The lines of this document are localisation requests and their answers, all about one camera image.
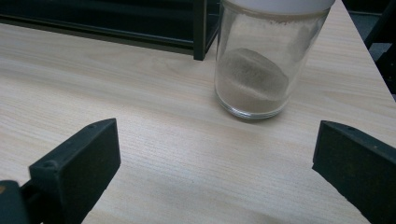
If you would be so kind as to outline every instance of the wood grain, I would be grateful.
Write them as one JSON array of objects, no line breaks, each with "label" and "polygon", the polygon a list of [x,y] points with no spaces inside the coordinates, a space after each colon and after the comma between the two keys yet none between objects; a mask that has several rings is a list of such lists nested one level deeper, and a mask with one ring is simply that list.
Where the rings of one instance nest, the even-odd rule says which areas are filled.
[{"label": "wood grain", "polygon": [[203,62],[0,24],[0,179],[85,125],[116,118],[121,168],[84,223],[367,223],[311,169],[322,119],[396,146],[396,104],[341,1],[290,103],[243,121]]}]

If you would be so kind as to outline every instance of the light wood surface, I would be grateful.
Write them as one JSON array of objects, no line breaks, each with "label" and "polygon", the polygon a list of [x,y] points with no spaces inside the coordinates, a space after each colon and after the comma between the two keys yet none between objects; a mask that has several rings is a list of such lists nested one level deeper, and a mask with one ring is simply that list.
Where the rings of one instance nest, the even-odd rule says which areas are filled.
[{"label": "light wood surface", "polygon": [[290,103],[247,122],[203,62],[0,24],[0,179],[89,123],[116,118],[121,167],[84,223],[367,223],[311,169],[321,120],[396,147],[396,104],[341,1]]}]

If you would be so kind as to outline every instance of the gray powder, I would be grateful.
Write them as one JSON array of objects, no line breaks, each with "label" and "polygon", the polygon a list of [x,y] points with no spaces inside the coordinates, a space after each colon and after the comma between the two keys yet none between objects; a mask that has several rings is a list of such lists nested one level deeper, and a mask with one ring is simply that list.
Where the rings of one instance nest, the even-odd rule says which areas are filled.
[{"label": "gray powder", "polygon": [[216,68],[216,91],[226,105],[266,114],[285,103],[289,79],[273,62],[250,49],[226,52]]}]

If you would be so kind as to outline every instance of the black metal frame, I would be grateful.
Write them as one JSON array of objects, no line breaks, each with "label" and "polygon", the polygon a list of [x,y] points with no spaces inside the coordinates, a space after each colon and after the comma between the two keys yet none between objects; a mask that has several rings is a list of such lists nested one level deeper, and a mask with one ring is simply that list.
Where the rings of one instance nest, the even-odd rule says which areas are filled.
[{"label": "black metal frame", "polygon": [[219,0],[0,0],[0,22],[203,60],[219,30]]}]

